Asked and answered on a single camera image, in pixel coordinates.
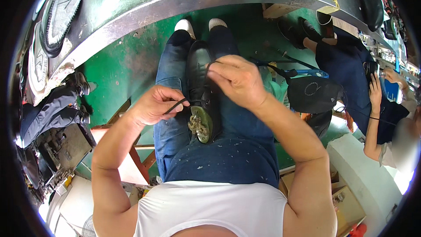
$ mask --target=person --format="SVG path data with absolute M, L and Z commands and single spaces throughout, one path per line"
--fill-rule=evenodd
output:
M 190 142 L 186 60 L 195 40 L 181 20 L 148 90 L 103 136 L 92 159 L 93 223 L 98 236 L 335 236 L 329 156 L 313 130 L 264 89 L 257 67 L 239 56 L 226 23 L 209 22 L 221 88 L 222 133 Z M 146 125 L 154 124 L 164 183 L 130 206 L 118 167 Z M 288 199 L 278 189 L 274 135 L 296 162 Z
M 344 87 L 345 108 L 366 136 L 366 156 L 378 161 L 380 166 L 396 168 L 397 161 L 392 156 L 392 138 L 398 122 L 403 118 L 412 119 L 408 126 L 412 130 L 412 137 L 419 140 L 421 134 L 421 106 L 417 106 L 408 83 L 393 69 L 385 68 L 385 79 L 397 83 L 404 95 L 401 104 L 389 101 L 382 94 L 376 73 L 369 75 L 369 83 L 366 80 L 367 65 L 373 63 L 373 58 L 358 38 L 334 27 L 337 39 L 327 39 L 308 20 L 300 17 L 298 23 L 301 31 L 285 22 L 279 23 L 278 28 L 296 48 L 312 50 L 319 68 Z
M 40 134 L 50 128 L 66 127 L 70 124 L 89 124 L 90 116 L 85 106 L 77 106 L 77 96 L 89 95 L 90 87 L 85 76 L 77 72 L 73 81 L 56 87 L 37 106 L 22 105 L 21 126 L 16 145 L 26 148 Z

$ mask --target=forearm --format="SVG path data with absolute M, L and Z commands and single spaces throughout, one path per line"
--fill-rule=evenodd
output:
M 376 109 L 371 110 L 370 118 L 368 120 L 367 132 L 366 132 L 366 142 L 364 144 L 364 153 L 366 156 L 370 157 L 373 160 L 378 161 L 378 156 L 380 151 L 377 147 L 377 129 L 378 129 L 378 118 L 380 118 L 380 113 Z
M 94 150 L 93 168 L 118 169 L 144 128 L 133 119 L 128 111 L 105 133 Z
M 268 94 L 265 102 L 252 112 L 273 131 L 295 162 L 327 156 L 313 129 L 272 95 Z

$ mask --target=red object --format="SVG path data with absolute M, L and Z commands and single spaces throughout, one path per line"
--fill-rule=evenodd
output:
M 350 236 L 363 237 L 366 231 L 367 231 L 367 225 L 365 225 L 364 223 L 361 223 L 358 226 L 354 224 L 354 226 L 352 227 L 352 230 L 350 231 Z

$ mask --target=black and white sneaker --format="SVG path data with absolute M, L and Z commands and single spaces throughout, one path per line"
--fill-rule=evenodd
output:
M 307 34 L 310 40 L 313 40 L 314 42 L 319 42 L 322 40 L 322 36 L 317 32 L 314 26 L 307 19 L 299 17 L 298 23 L 301 24 L 301 27 L 303 28 L 304 32 Z
M 292 25 L 290 25 L 286 20 L 280 19 L 278 21 L 278 29 L 281 32 L 281 34 L 287 40 L 289 40 L 295 48 L 299 50 L 305 49 L 303 45 L 305 36 L 296 28 L 292 27 Z
M 81 118 L 80 118 L 81 124 L 90 124 L 91 123 L 91 116 L 87 112 L 86 107 L 83 106 L 83 105 L 80 106 L 80 112 L 81 112 Z
M 76 73 L 76 92 L 81 97 L 82 95 L 89 95 L 91 88 L 86 81 L 85 76 L 81 72 Z

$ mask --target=black pants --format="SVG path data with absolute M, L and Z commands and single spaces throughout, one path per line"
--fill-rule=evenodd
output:
M 22 148 L 27 147 L 40 134 L 50 128 L 66 127 L 80 123 L 81 112 L 68 107 L 76 102 L 74 87 L 60 86 L 55 88 L 37 106 L 26 103 L 22 107 L 20 136 Z

